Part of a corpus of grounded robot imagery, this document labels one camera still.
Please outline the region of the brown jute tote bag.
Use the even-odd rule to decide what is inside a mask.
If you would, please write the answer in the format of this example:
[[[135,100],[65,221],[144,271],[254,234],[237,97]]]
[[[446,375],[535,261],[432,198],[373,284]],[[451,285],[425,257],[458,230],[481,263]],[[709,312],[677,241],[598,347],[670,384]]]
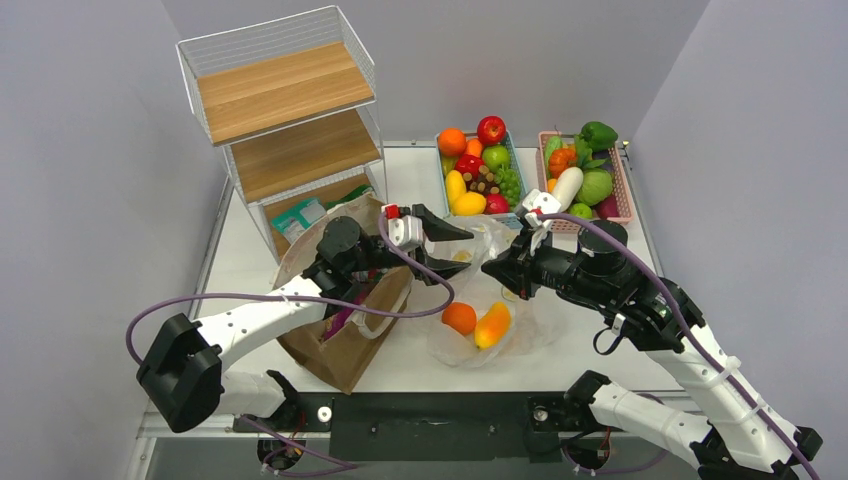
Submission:
[[[365,233],[376,235],[377,217],[383,203],[373,194],[365,194],[329,210],[317,223],[302,233],[293,245],[285,248],[276,272],[273,287],[279,288],[309,266],[316,256],[316,246],[326,224],[337,217],[350,216]],[[359,299],[369,308],[398,312],[406,308],[412,286],[412,274],[407,268],[386,272]],[[352,312],[344,326],[326,337],[331,321],[321,320],[299,327],[276,339],[294,361],[327,385],[350,394],[394,325],[393,318]]]

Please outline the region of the purple snack packet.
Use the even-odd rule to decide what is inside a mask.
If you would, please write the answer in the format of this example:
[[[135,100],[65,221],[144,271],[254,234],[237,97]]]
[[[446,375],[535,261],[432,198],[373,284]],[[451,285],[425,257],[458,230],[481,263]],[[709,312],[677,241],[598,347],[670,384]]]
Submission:
[[[350,317],[356,313],[358,313],[356,309],[340,307],[334,315],[324,321],[324,332],[321,339],[327,341],[332,338],[346,325]]]

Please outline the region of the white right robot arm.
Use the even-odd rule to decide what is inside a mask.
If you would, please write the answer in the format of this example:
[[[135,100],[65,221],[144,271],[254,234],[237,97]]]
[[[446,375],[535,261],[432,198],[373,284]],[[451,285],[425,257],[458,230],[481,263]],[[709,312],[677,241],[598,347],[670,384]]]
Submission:
[[[793,479],[798,468],[810,467],[821,436],[769,406],[686,292],[628,249],[621,225],[583,221],[572,252],[536,243],[535,235],[523,229],[483,271],[524,300],[547,288],[598,312],[616,341],[645,353],[699,407],[695,415],[674,409],[590,370],[565,394],[572,425],[636,435],[684,460],[703,479]]]

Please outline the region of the orange fruit front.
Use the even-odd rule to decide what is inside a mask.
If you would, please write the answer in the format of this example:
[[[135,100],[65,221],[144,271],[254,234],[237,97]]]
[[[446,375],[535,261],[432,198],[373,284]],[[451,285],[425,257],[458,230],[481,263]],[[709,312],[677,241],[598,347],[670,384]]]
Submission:
[[[441,313],[441,322],[463,336],[471,335],[477,325],[475,309],[462,302],[449,304]]]

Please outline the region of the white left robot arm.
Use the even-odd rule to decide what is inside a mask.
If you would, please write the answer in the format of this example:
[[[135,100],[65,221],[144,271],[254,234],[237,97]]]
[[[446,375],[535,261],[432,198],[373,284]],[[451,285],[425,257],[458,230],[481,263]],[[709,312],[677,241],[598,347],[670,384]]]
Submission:
[[[137,360],[136,378],[174,433],[192,430],[214,415],[246,415],[284,430],[298,422],[297,390],[277,371],[231,373],[256,348],[343,309],[375,314],[354,299],[358,276],[408,266],[416,279],[447,285],[467,263],[431,257],[425,243],[471,240],[473,234],[415,204],[381,208],[378,232],[369,235],[350,216],[323,227],[313,262],[267,295],[241,295],[243,305],[223,314],[167,319],[148,352]]]

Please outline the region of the clear plastic lemon-print bag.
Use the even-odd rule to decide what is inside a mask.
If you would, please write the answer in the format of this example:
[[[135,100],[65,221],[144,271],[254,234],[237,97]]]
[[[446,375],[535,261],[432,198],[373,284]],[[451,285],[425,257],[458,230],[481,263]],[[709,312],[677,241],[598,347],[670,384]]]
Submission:
[[[462,334],[443,323],[440,314],[423,320],[423,358],[443,369],[456,372],[482,372],[506,367],[555,346],[569,333],[561,313],[550,311],[539,292],[527,301],[512,293],[482,271],[483,264],[508,249],[518,232],[487,216],[450,216],[450,225],[467,231],[470,240],[435,243],[427,252],[437,258],[467,263],[468,268],[449,280],[454,300],[469,306],[480,321],[496,307],[510,314],[506,332],[494,344],[476,344],[472,332]]]

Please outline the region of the yellow orange mango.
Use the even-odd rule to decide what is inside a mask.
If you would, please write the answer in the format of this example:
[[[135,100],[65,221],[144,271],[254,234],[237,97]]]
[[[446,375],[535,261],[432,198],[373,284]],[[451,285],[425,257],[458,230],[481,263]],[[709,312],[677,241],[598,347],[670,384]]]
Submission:
[[[494,303],[478,321],[474,329],[474,343],[485,350],[499,343],[511,328],[512,315],[503,302]]]

